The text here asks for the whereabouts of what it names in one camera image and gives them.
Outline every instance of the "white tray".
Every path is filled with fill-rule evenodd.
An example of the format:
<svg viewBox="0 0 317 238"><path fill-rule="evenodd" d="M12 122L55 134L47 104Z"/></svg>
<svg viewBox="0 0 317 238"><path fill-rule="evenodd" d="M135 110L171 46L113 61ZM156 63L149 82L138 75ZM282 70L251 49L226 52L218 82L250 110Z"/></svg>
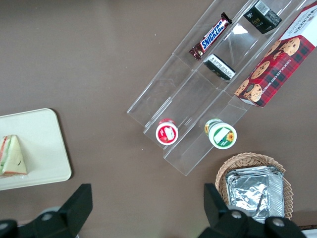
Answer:
<svg viewBox="0 0 317 238"><path fill-rule="evenodd" d="M18 136L28 174L0 177L0 190L68 180L71 168L57 116L51 109L0 117L0 138Z"/></svg>

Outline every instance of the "acrylic tier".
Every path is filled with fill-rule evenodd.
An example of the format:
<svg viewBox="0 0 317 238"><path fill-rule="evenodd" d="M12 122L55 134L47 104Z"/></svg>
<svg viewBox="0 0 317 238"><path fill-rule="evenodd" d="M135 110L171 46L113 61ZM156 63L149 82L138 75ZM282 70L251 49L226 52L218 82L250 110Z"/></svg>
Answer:
<svg viewBox="0 0 317 238"><path fill-rule="evenodd" d="M163 149L163 157L184 175L213 148L204 133L205 123L219 118L234 125L245 114L251 106L235 97L235 90L299 10L313 2L263 0L282 19L277 28L263 35L243 16L257 1L231 4L230 0L215 0L128 110L145 127L144 134ZM188 51L219 21L222 12L233 23L201 61L195 60ZM210 54L217 55L236 71L230 81L221 80L203 64ZM177 141L168 146L160 144L155 135L164 118L173 119L179 132Z"/></svg>

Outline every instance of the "woven basket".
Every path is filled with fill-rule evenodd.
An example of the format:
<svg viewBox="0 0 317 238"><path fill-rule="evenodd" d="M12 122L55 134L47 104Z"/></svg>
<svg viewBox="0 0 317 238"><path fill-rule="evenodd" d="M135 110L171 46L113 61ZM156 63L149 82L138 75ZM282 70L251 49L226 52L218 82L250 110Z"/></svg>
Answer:
<svg viewBox="0 0 317 238"><path fill-rule="evenodd" d="M215 186L218 189L222 199L226 204L229 203L227 195L227 186L225 177L226 174L234 169L242 169L256 166L265 166L265 165L274 165L282 173L285 172L285 169L273 158L266 155L258 155L254 153L241 153L236 156L231 157L229 160L224 162L221 168L218 171ZM293 192L291 184L283 177L284 181L284 212L285 218L291 219L293 212Z"/></svg>

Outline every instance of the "aluminum foil container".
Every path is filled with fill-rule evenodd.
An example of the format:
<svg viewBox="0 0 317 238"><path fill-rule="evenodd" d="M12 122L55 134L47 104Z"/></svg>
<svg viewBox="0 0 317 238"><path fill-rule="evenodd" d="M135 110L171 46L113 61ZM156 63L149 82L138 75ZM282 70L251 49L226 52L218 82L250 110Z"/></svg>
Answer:
<svg viewBox="0 0 317 238"><path fill-rule="evenodd" d="M229 205L246 209L254 220L284 217L283 173L275 166L232 170L226 183Z"/></svg>

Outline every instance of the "sandwich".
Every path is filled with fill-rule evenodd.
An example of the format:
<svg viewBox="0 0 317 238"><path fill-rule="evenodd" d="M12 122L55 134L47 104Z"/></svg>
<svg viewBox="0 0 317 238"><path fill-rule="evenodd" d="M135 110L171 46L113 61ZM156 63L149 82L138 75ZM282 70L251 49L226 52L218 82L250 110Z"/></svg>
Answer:
<svg viewBox="0 0 317 238"><path fill-rule="evenodd" d="M8 135L0 142L0 176L26 175L18 137Z"/></svg>

